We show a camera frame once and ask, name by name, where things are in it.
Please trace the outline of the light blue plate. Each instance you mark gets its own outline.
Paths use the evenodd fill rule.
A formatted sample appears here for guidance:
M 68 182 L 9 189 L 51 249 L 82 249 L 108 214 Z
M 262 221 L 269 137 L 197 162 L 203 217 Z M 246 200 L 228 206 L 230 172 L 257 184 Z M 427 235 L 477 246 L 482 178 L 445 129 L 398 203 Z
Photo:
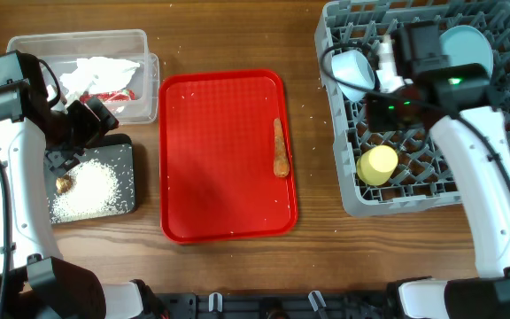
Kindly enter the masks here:
M 440 35 L 443 54 L 450 66 L 481 65 L 489 75 L 493 73 L 493 53 L 487 38 L 468 25 L 452 27 Z

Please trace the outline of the light blue bowl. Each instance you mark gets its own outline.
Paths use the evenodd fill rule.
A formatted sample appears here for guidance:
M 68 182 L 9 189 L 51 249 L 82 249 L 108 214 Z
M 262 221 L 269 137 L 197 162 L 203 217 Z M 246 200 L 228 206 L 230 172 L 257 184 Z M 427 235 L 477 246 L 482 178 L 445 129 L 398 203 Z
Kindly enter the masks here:
M 346 51 L 332 57 L 333 75 L 342 82 L 366 89 L 375 87 L 375 73 L 367 58 L 357 50 Z

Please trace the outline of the yellow cup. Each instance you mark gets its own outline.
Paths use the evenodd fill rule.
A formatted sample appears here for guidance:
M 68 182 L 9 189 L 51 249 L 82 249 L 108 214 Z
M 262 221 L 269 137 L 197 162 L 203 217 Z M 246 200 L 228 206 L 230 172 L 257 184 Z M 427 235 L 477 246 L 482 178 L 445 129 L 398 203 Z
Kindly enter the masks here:
M 362 182 L 379 186 L 389 181 L 397 165 L 397 152 L 387 145 L 379 145 L 365 152 L 358 159 L 356 168 Z

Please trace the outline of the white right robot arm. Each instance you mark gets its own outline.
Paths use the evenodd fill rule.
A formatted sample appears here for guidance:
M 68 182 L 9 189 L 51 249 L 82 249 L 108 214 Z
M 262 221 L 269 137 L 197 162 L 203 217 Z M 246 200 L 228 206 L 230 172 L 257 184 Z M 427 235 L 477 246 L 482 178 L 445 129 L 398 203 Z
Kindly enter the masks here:
M 378 49 L 382 87 L 367 101 L 373 131 L 422 125 L 443 154 L 475 248 L 473 279 L 397 286 L 409 318 L 510 318 L 510 148 L 486 69 L 453 66 L 430 21 L 398 28 Z

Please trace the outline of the brown mushroom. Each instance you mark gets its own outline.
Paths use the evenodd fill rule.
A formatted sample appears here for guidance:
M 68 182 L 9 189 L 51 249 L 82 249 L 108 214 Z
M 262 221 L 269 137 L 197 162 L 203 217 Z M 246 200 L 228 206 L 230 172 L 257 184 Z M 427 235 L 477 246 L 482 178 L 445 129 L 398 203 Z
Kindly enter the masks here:
M 56 180 L 56 188 L 58 194 L 64 194 L 73 187 L 73 179 L 70 175 L 63 175 Z

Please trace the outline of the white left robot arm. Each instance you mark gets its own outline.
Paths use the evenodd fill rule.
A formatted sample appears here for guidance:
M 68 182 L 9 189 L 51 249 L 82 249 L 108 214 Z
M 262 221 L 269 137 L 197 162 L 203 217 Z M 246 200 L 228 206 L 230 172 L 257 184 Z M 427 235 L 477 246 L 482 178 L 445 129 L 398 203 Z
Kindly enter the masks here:
M 49 71 L 28 53 L 0 56 L 0 318 L 163 318 L 142 280 L 102 284 L 58 249 L 44 174 L 64 175 L 119 123 L 97 98 L 58 110 Z

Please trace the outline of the red snack wrapper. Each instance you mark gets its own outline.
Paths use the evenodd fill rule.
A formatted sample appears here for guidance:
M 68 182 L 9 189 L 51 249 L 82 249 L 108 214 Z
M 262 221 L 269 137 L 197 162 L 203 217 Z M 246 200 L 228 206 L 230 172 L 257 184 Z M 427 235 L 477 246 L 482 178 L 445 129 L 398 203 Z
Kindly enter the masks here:
M 97 98 L 102 103 L 126 102 L 135 100 L 135 93 L 131 89 L 121 89 L 110 92 L 89 94 L 85 92 L 80 96 L 79 100 L 82 103 L 87 103 L 93 97 Z

